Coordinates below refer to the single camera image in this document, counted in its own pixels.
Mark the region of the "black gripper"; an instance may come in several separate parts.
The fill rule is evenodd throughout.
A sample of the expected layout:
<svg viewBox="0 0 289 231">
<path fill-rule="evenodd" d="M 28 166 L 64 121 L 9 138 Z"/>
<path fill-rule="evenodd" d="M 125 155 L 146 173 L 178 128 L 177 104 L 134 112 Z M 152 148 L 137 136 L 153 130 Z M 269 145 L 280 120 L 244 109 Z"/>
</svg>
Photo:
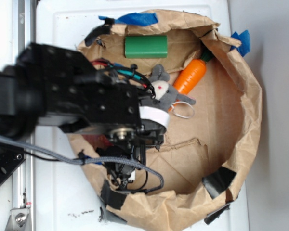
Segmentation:
<svg viewBox="0 0 289 231">
<path fill-rule="evenodd" d="M 146 150 L 152 147 L 159 149 L 164 142 L 169 114 L 158 108 L 141 106 L 138 121 L 141 123 L 137 127 L 125 126 L 107 134 L 104 147 L 96 147 L 96 152 L 103 159 L 99 164 L 107 169 L 119 190 L 127 190 L 127 185 L 134 181 L 136 170 L 144 170 L 146 174 L 145 182 L 138 190 L 145 190 L 149 173 L 160 180 L 160 185 L 151 190 L 159 190 L 164 186 L 164 179 L 146 166 Z"/>
</svg>

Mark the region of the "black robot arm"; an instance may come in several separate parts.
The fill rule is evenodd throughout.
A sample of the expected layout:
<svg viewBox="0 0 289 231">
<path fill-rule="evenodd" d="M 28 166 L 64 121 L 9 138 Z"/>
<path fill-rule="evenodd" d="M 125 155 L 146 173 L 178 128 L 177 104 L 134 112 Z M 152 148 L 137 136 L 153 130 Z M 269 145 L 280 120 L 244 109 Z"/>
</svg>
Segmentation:
<svg viewBox="0 0 289 231">
<path fill-rule="evenodd" d="M 32 43 L 0 71 L 0 146 L 74 165 L 103 165 L 126 191 L 133 171 L 156 173 L 146 166 L 145 152 L 163 143 L 169 118 L 157 98 L 157 89 L 134 65 L 90 62 L 77 51 Z M 80 151 L 69 159 L 25 142 L 37 126 L 104 135 L 111 147 L 97 158 Z"/>
</svg>

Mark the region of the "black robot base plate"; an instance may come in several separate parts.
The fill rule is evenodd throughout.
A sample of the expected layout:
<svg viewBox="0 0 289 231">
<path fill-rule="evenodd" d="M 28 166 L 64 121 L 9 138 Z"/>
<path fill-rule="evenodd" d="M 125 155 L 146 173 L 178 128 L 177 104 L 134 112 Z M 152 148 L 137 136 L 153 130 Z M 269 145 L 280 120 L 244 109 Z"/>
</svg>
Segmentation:
<svg viewBox="0 0 289 231">
<path fill-rule="evenodd" d="M 23 148 L 0 144 L 0 186 L 25 160 Z"/>
</svg>

